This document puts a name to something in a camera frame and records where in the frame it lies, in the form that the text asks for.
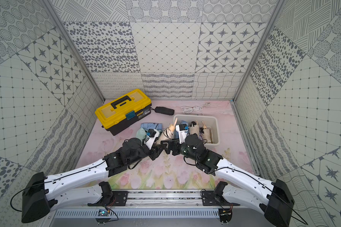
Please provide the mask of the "white plastic storage box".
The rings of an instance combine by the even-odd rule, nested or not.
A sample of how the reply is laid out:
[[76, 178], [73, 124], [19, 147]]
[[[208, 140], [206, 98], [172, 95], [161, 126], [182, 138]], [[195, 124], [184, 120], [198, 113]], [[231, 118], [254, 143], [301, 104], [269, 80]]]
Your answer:
[[206, 143], [205, 146], [207, 148], [216, 147], [220, 145], [220, 135], [219, 135], [219, 127], [218, 121], [213, 116], [204, 116], [204, 115], [187, 115], [187, 114], [176, 114], [173, 117], [173, 120], [178, 119], [177, 124], [180, 124], [181, 121], [188, 122], [189, 125], [192, 121], [197, 121], [199, 126], [202, 127], [203, 123], [205, 123], [206, 127], [210, 130], [210, 137], [212, 143]]

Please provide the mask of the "beige umbrella black stripes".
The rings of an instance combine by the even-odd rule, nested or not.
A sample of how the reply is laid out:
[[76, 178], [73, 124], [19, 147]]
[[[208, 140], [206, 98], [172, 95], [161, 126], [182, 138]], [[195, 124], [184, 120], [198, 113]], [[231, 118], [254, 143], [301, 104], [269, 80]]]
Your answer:
[[170, 124], [168, 128], [164, 129], [159, 137], [159, 142], [165, 141], [165, 140], [172, 140], [174, 139], [174, 132], [176, 129], [176, 123], [178, 121], [178, 118], [175, 118], [175, 121], [173, 124]]

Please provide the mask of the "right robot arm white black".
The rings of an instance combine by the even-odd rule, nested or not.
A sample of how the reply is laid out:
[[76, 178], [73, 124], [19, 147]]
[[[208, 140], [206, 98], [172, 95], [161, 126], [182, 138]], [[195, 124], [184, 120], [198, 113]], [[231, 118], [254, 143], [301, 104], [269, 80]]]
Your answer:
[[195, 167], [205, 174], [231, 182], [239, 189], [219, 183], [214, 194], [229, 203], [237, 203], [264, 215], [276, 227], [288, 227], [292, 218], [295, 201], [287, 186], [281, 180], [271, 181], [255, 176], [226, 158], [204, 146], [196, 134], [179, 140], [164, 140], [159, 146], [167, 154], [183, 155], [195, 161]]

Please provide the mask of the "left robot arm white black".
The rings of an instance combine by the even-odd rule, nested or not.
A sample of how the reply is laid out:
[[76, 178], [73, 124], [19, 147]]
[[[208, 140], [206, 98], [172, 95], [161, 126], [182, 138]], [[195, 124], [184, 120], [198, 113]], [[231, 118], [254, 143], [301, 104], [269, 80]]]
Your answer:
[[115, 198], [109, 183], [103, 179], [122, 173], [135, 167], [142, 159], [155, 160], [166, 149], [165, 143], [147, 147], [138, 138], [124, 141], [122, 147], [102, 159], [72, 171], [46, 176], [43, 172], [34, 174], [22, 191], [22, 223], [31, 223], [46, 216], [56, 205], [60, 197], [74, 195], [73, 189], [91, 181], [100, 180], [100, 192], [95, 199], [92, 193], [85, 193], [80, 200], [89, 206], [107, 207]]

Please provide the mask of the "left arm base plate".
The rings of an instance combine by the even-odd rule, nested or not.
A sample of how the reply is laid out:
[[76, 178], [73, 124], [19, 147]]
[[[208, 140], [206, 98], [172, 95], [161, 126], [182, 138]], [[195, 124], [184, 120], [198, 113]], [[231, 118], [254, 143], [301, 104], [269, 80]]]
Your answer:
[[119, 206], [125, 207], [129, 191], [112, 191], [112, 195], [103, 195], [96, 203], [88, 203], [89, 207]]

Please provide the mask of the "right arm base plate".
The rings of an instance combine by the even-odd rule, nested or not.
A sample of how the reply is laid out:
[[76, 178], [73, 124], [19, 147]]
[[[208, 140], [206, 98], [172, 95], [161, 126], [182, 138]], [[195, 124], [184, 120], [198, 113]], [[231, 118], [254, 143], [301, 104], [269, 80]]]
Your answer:
[[224, 208], [230, 208], [231, 206], [240, 206], [240, 204], [238, 203], [229, 203], [221, 197], [217, 198], [214, 194], [214, 191], [202, 189], [200, 191], [200, 196], [202, 198], [203, 206], [220, 206]]

